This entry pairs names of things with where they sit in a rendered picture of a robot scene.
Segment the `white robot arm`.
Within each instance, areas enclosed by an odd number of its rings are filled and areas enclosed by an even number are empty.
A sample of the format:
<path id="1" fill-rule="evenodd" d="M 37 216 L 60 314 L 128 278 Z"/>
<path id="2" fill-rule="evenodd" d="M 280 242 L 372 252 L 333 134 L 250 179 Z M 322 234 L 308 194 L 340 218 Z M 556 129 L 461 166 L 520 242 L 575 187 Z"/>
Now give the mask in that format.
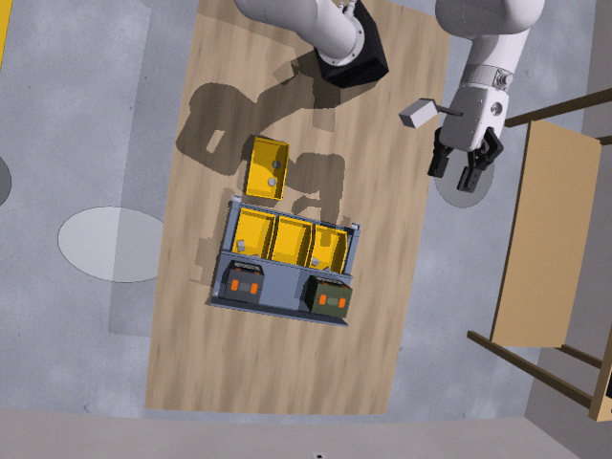
<path id="1" fill-rule="evenodd" d="M 351 63 L 363 47 L 363 28 L 353 17 L 356 0 L 349 0 L 344 13 L 344 3 L 340 2 L 338 8 L 331 0 L 233 1 L 251 20 L 298 32 L 330 65 Z M 507 93 L 529 30 L 541 15 L 544 2 L 436 0 L 435 16 L 441 28 L 472 41 L 460 82 L 483 84 Z M 462 112 L 437 105 L 432 98 L 419 98 L 399 117 L 404 126 L 418 128 L 439 112 L 463 116 Z"/>

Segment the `olive green tool case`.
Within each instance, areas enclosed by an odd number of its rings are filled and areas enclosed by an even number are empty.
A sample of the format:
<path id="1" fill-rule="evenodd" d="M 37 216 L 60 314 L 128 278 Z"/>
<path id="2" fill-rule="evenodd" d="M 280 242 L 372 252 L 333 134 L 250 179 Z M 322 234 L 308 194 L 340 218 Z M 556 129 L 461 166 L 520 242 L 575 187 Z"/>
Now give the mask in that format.
<path id="1" fill-rule="evenodd" d="M 304 302 L 311 313 L 346 318 L 352 292 L 340 280 L 310 275 Z"/>

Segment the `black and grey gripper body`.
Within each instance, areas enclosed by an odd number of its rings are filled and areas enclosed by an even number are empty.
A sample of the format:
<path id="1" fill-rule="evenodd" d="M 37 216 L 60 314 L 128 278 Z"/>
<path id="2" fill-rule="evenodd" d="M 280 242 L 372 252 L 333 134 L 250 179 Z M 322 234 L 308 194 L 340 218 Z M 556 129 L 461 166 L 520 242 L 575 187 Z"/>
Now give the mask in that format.
<path id="1" fill-rule="evenodd" d="M 485 143 L 487 127 L 491 127 L 499 139 L 507 113 L 509 96 L 503 90 L 470 82 L 460 82 L 449 109 L 463 116 L 447 114 L 440 132 L 441 144 L 471 152 Z"/>

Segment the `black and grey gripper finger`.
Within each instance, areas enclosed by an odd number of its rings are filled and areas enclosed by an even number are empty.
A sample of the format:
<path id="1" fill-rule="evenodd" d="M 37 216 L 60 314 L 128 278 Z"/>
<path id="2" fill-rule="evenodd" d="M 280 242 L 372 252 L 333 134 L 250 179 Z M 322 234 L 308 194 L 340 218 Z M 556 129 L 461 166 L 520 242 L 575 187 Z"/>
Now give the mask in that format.
<path id="1" fill-rule="evenodd" d="M 441 132 L 442 126 L 435 130 L 434 132 L 434 149 L 433 149 L 433 158 L 428 170 L 427 175 L 437 178 L 443 178 L 448 160 L 447 156 L 451 153 L 453 148 L 443 145 L 439 142 L 439 136 Z"/>
<path id="2" fill-rule="evenodd" d="M 486 153 L 485 143 L 479 149 L 474 149 L 468 152 L 469 166 L 465 166 L 458 183 L 457 189 L 473 193 L 482 170 L 486 170 L 487 166 L 494 162 L 494 159 L 503 151 L 504 146 L 497 138 L 491 127 L 487 127 L 484 139 L 489 145 L 489 150 Z M 486 153 L 486 154 L 485 154 Z M 476 159 L 476 156 L 478 157 Z"/>

